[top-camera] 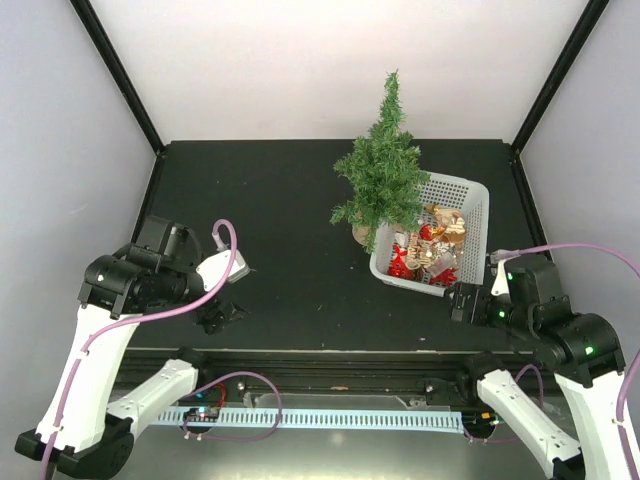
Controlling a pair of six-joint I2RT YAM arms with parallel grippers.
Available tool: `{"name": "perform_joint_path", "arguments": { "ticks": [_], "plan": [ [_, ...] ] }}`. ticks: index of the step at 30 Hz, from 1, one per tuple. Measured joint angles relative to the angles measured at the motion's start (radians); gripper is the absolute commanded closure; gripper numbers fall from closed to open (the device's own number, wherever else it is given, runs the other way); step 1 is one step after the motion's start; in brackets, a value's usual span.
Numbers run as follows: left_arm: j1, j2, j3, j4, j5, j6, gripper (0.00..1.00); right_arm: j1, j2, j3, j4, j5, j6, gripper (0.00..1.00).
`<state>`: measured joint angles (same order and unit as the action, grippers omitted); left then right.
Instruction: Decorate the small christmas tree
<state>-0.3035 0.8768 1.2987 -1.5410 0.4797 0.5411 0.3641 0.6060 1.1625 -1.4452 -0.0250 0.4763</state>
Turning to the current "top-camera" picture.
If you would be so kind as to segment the white plastic basket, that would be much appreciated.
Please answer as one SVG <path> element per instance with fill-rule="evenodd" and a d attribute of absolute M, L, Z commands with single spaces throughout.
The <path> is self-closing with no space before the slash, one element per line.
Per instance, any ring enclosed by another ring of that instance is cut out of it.
<path fill-rule="evenodd" d="M 489 220 L 489 191 L 477 182 L 430 173 L 420 188 L 422 211 L 414 229 L 384 224 L 377 229 L 371 253 L 371 273 L 383 283 L 442 297 L 447 288 L 430 285 L 429 279 L 448 268 L 457 270 L 457 282 L 481 285 L 484 281 Z M 436 204 L 439 212 L 425 207 Z M 421 238 L 432 243 L 438 259 L 428 268 L 410 270 L 405 265 L 408 243 Z"/>

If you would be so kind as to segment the small green christmas tree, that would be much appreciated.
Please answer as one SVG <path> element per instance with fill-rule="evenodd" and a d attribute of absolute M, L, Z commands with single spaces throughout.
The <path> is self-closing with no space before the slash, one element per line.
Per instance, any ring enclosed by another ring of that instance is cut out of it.
<path fill-rule="evenodd" d="M 330 222 L 347 222 L 362 231 L 367 253 L 375 249 L 380 226 L 414 229 L 422 211 L 420 188 L 430 175 L 419 165 L 421 149 L 403 129 L 404 121 L 399 73 L 393 71 L 384 82 L 377 120 L 333 165 L 334 172 L 351 185 L 352 196 L 332 208 Z"/>

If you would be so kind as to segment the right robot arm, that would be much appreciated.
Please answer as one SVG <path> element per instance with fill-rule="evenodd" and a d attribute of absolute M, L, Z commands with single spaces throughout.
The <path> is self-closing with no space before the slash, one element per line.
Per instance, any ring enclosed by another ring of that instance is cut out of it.
<path fill-rule="evenodd" d="M 454 379 L 457 396 L 482 402 L 511 428 L 549 479 L 636 479 L 639 446 L 627 394 L 639 364 L 627 364 L 613 326 L 576 313 L 556 265 L 536 250 L 496 251 L 491 287 L 446 290 L 452 320 L 497 328 L 526 341 L 533 363 L 553 374 L 577 435 L 557 426 L 493 353 L 470 357 Z"/>

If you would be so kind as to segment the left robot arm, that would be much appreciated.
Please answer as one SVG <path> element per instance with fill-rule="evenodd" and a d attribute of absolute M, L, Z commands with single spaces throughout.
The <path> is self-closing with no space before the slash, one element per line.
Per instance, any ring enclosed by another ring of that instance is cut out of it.
<path fill-rule="evenodd" d="M 111 479 L 135 440 L 183 397 L 207 397 L 215 376 L 201 354 L 181 349 L 122 399 L 110 396 L 125 350 L 139 325 L 190 312 L 206 317 L 227 283 L 248 272 L 233 224 L 215 222 L 214 255 L 184 256 L 194 232 L 149 217 L 138 239 L 102 255 L 85 270 L 69 356 L 38 425 L 20 434 L 15 450 L 41 465 L 40 476 Z"/>

